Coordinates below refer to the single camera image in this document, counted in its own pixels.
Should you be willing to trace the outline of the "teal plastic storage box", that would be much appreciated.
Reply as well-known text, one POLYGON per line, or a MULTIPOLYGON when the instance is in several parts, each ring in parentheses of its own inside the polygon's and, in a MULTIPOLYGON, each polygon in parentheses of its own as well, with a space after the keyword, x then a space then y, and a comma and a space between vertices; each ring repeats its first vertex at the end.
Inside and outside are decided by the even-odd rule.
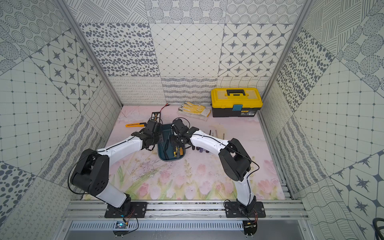
POLYGON ((158 144, 158 156, 162 161, 170 162, 180 160, 185 156, 186 148, 176 139, 171 124, 166 124, 161 127, 163 132, 164 142, 158 144), (184 150, 184 155, 180 157, 179 149, 184 150))

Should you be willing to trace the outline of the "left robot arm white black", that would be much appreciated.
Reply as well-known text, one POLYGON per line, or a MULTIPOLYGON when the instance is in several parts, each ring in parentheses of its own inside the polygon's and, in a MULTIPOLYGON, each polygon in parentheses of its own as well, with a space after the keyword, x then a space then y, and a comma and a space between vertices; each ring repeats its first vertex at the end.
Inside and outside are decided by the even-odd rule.
POLYGON ((68 185, 81 189, 121 212, 129 210, 131 197, 109 182, 110 168, 130 154, 153 150, 162 139, 161 126, 162 122, 158 118, 151 118, 143 129, 117 144, 99 150, 83 151, 71 171, 68 185))

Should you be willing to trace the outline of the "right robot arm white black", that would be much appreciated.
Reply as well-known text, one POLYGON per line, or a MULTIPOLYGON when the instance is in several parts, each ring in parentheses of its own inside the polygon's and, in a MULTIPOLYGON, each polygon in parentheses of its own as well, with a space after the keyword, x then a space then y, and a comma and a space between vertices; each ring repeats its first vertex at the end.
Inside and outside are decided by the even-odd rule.
POLYGON ((201 148, 218 156, 225 174, 234 182, 237 202, 250 208, 256 202, 249 176, 253 162, 239 140, 230 141, 210 136, 196 127, 186 126, 181 118, 173 120, 172 131, 183 144, 201 148))

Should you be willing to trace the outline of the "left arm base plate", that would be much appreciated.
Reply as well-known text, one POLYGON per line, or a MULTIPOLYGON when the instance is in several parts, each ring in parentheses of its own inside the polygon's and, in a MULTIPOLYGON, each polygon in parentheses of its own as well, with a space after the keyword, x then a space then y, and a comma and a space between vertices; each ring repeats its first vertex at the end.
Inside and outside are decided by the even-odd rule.
POLYGON ((107 219, 136 217, 144 218, 147 211, 148 202, 126 202, 120 208, 108 204, 104 217, 107 219))

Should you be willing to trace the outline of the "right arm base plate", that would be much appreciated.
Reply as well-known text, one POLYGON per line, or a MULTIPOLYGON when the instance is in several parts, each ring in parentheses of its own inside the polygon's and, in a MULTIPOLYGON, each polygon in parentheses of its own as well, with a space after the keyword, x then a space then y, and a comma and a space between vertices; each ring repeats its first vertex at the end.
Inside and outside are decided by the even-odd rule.
POLYGON ((266 212, 262 202, 253 202, 243 206, 239 202, 225 201, 224 208, 227 218, 265 218, 266 212))

